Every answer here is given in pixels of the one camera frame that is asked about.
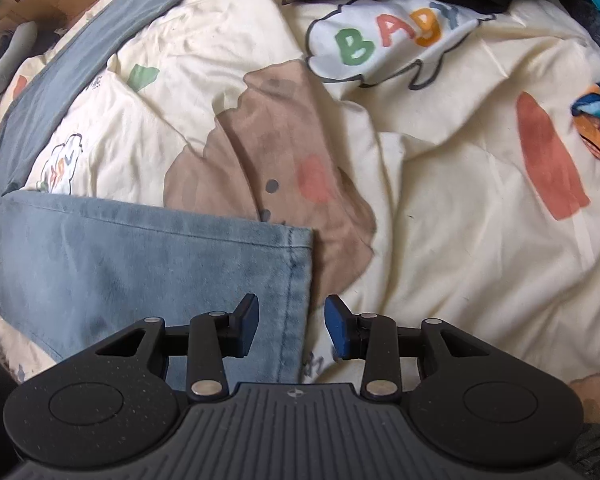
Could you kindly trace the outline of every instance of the circular pad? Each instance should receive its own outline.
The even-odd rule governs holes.
[[[74,426],[91,426],[115,416],[122,408],[122,394],[102,383],[71,384],[56,392],[49,402],[55,418]]]
[[[475,416],[490,422],[520,422],[534,414],[538,400],[524,386],[483,383],[464,393],[464,405]]]

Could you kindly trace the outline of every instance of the ribbed black surface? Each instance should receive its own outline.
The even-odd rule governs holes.
[[[101,472],[27,463],[10,480],[575,480],[562,465],[506,475],[451,463],[424,446],[396,406],[348,384],[242,384],[197,405],[161,448]]]

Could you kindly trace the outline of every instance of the brown cartoon print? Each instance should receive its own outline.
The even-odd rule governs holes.
[[[580,397],[584,408],[584,421],[600,424],[600,374],[571,381],[569,386]]]
[[[167,171],[164,206],[313,229],[316,306],[366,269],[376,220],[331,159],[310,77],[300,60],[246,74],[202,156],[187,145]]]

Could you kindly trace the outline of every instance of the orange spot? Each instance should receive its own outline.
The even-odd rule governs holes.
[[[578,170],[549,114],[526,92],[518,97],[516,111],[526,171],[549,213],[563,220],[589,205]]]
[[[16,88],[13,89],[13,99],[20,95],[20,92],[24,90],[24,87],[27,86],[27,78],[23,75],[18,76],[18,82],[16,83]]]
[[[327,171],[315,153],[302,160],[296,168],[300,194],[309,202],[324,204],[331,200]]]
[[[64,177],[64,158],[58,160],[58,178]]]

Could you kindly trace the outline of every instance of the bed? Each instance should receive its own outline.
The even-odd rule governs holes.
[[[112,1],[23,63],[0,134]],[[600,161],[571,117],[599,80],[599,48],[550,0],[498,15],[432,0],[182,0],[81,89],[21,192],[310,228],[302,380],[360,381],[324,328],[321,302],[338,293],[402,326],[445,319],[571,383],[600,422]],[[40,333],[52,313],[76,314],[26,307],[0,304],[19,380],[68,356]],[[132,314],[116,311],[117,330]],[[70,336],[79,349],[113,328]],[[403,377],[417,384],[413,362]]]

